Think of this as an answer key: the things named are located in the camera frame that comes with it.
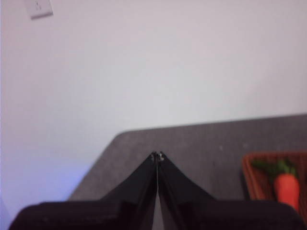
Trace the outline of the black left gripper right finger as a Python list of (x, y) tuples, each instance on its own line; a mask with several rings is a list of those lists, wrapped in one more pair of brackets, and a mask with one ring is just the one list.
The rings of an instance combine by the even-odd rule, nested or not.
[(218, 200), (157, 154), (158, 193), (167, 230), (305, 230), (289, 205), (266, 200)]

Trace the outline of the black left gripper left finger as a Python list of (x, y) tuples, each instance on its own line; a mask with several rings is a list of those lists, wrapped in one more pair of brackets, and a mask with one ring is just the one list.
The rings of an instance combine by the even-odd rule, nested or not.
[(157, 193), (152, 152), (117, 187), (98, 200), (45, 202), (22, 209), (11, 230), (150, 230)]

